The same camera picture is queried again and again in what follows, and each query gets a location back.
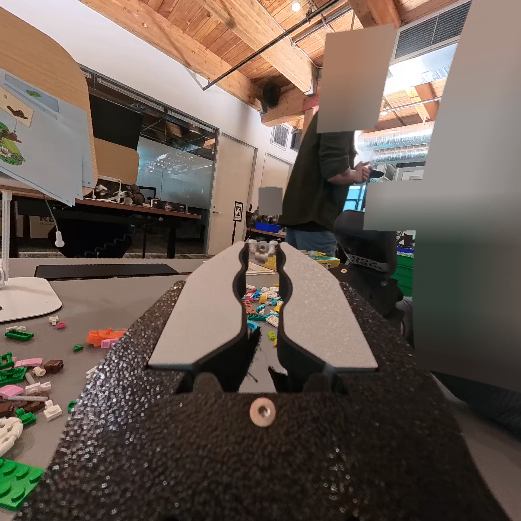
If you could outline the wooden divider panel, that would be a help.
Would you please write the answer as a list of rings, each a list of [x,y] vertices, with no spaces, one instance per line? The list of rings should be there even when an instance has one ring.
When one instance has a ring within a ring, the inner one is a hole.
[[[122,184],[134,185],[138,179],[140,156],[132,148],[94,138],[98,177],[119,179]]]

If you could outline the scattered pastel lego bricks heap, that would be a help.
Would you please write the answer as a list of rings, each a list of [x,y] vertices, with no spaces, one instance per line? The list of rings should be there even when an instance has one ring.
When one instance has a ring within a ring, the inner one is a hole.
[[[280,284],[255,286],[246,284],[242,297],[243,307],[246,311],[246,325],[248,334],[260,332],[262,325],[268,330],[268,339],[277,346],[280,311],[283,299],[280,296]]]

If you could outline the wooden background desk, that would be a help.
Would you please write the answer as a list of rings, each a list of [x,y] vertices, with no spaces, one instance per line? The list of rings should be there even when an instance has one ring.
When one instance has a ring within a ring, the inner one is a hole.
[[[100,199],[77,199],[69,207],[59,201],[46,199],[42,194],[12,193],[17,212],[24,216],[51,217],[61,220],[81,220],[93,223],[142,225],[168,229],[166,258],[174,258],[177,229],[185,221],[200,223],[201,216],[189,212],[166,211],[147,206],[127,205]]]

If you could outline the large green lego plate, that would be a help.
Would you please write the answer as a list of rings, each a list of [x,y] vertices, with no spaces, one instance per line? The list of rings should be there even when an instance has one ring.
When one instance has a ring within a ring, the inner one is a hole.
[[[45,469],[1,459],[1,507],[18,510],[40,482]]]

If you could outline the black ceiling speaker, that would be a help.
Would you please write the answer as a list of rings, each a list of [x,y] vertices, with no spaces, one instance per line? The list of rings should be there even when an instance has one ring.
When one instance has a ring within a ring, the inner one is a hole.
[[[262,115],[266,114],[269,109],[278,105],[281,95],[281,87],[272,81],[266,82],[262,89],[260,98]]]

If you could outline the white stand base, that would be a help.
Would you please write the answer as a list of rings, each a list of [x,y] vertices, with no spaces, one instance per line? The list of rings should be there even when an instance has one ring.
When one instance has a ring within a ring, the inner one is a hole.
[[[9,275],[11,201],[12,192],[2,191],[1,323],[39,317],[62,308],[46,279]]]

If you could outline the wooden booklet stand panel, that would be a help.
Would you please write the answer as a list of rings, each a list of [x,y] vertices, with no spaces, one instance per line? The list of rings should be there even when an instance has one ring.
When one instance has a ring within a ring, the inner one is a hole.
[[[98,171],[88,87],[77,62],[48,35],[1,8],[1,68],[86,113],[90,152],[85,155],[92,171],[82,181],[82,194],[87,195]]]

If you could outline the printed tag sign on stand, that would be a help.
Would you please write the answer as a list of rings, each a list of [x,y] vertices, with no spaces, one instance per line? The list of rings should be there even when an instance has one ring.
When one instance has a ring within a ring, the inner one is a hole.
[[[243,218],[243,207],[244,203],[235,201],[234,202],[234,208],[233,208],[233,229],[232,229],[232,239],[231,244],[233,245],[235,243],[235,235],[237,230],[238,223],[242,222]]]

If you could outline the grey door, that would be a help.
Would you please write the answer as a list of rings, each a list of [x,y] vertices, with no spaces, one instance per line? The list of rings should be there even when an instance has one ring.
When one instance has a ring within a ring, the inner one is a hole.
[[[223,132],[219,134],[213,176],[212,198],[208,210],[207,255],[216,255],[231,244],[234,202],[244,203],[242,222],[235,242],[245,236],[245,215],[253,180],[257,149]]]

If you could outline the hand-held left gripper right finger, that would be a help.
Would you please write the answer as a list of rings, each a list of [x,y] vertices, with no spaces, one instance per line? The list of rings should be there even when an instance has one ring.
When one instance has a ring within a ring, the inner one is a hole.
[[[277,391],[302,392],[314,375],[334,389],[340,376],[371,374],[378,363],[338,279],[283,242],[277,247],[277,357],[287,374],[271,371]]]

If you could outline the green plastic bin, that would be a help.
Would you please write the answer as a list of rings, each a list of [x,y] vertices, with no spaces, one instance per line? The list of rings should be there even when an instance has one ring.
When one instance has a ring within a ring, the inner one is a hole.
[[[392,276],[405,297],[412,297],[414,254],[397,252],[397,267]]]

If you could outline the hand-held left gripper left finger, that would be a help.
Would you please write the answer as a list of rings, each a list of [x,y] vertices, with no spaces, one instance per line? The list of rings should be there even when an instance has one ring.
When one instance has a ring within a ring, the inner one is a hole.
[[[260,392],[251,365],[261,329],[248,327],[242,297],[249,247],[233,244],[187,279],[148,361],[148,368],[183,373],[176,392],[214,375],[225,392]]]

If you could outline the orange lego piece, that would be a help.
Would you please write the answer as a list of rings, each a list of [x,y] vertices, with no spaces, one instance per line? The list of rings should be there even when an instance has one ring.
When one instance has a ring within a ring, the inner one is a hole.
[[[108,328],[105,330],[92,330],[88,333],[86,342],[94,347],[110,348],[127,332],[127,329],[114,330]]]

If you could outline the small grey lego piece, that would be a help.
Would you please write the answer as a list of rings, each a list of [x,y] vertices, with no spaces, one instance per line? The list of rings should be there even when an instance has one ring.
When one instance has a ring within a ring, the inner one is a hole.
[[[276,249],[279,242],[276,240],[272,241],[257,241],[255,239],[249,239],[246,241],[249,248],[249,262],[255,264],[266,264],[271,257],[276,255]]]

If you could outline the silver air duct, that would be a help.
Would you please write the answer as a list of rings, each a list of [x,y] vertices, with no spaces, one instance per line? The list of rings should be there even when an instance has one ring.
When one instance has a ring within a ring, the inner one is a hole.
[[[362,133],[356,141],[360,152],[369,152],[373,165],[405,164],[425,161],[427,158],[433,124],[415,125]]]

